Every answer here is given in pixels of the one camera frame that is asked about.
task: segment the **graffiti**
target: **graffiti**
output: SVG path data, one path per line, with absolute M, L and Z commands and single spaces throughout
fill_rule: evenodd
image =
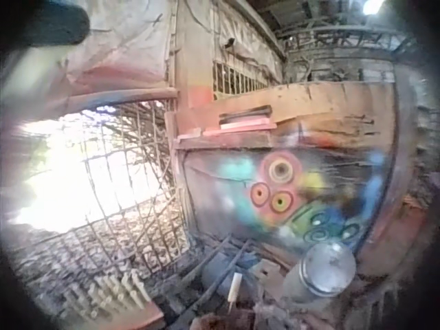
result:
M 237 224 L 245 228 L 241 234 L 299 253 L 321 241 L 355 249 L 373 221 L 387 173 L 379 151 L 347 156 L 291 148 L 203 156 L 189 166 L 195 169 L 195 207 L 206 211 L 200 221 L 207 228 L 218 223 L 220 230 Z
M 338 240 L 354 248 L 371 221 L 383 183 L 384 156 L 370 153 L 368 161 L 372 174 L 362 189 L 350 183 L 334 187 L 334 182 L 316 168 L 303 166 L 291 151 L 272 151 L 253 166 L 249 160 L 242 163 L 252 170 L 239 170 L 237 163 L 232 166 L 230 162 L 223 170 L 234 173 L 234 178 L 246 173 L 246 179 L 254 180 L 245 198 L 242 193 L 234 199 L 240 219 L 248 225 L 275 239 L 278 236 L 287 246 Z

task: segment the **ceiling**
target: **ceiling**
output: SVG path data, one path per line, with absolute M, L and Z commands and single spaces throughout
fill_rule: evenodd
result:
M 374 25 L 397 27 L 398 19 L 392 10 L 382 5 L 376 15 L 364 16 L 366 0 L 247 0 L 275 33 L 286 29 L 306 28 L 319 18 L 337 18 L 335 25 Z

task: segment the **silver can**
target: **silver can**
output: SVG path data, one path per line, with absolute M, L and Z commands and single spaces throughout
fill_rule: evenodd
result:
M 347 246 L 318 243 L 286 275 L 283 295 L 295 303 L 333 298 L 349 286 L 355 273 L 356 260 Z

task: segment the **wooden plank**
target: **wooden plank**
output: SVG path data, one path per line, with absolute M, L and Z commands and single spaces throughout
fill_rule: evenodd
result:
M 202 107 L 177 112 L 179 134 L 201 127 L 219 127 L 219 114 L 245 111 L 262 105 L 272 107 L 271 121 L 286 122 L 307 116 L 332 115 L 334 120 L 345 117 L 374 120 L 374 128 L 366 130 L 365 145 L 386 140 L 391 145 L 394 128 L 394 90 L 391 83 L 314 82 L 277 86 L 253 91 Z
M 415 94 L 410 83 L 409 67 L 405 65 L 395 66 L 396 99 L 395 111 L 397 126 L 394 130 L 395 150 L 393 156 L 390 179 L 384 192 L 382 204 L 379 207 L 376 222 L 367 239 L 368 244 L 375 244 L 380 240 L 383 233 L 399 212 L 405 194 L 408 191 L 411 178 L 413 177 L 413 156 L 415 154 Z
M 32 113 L 28 120 L 58 119 L 69 113 L 84 109 L 92 109 L 103 105 L 118 105 L 128 102 L 148 100 L 170 100 L 177 98 L 178 90 L 174 87 L 121 89 L 118 91 L 101 91 L 83 95 L 70 96 L 59 100 L 51 100 L 37 112 Z

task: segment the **wire mesh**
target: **wire mesh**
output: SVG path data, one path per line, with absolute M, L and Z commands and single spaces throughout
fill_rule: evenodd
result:
M 40 131 L 48 148 L 26 180 L 34 200 L 5 238 L 16 275 L 53 316 L 78 312 L 66 305 L 69 286 L 133 270 L 145 281 L 188 250 L 164 122 L 170 106 L 99 107 L 23 128 Z

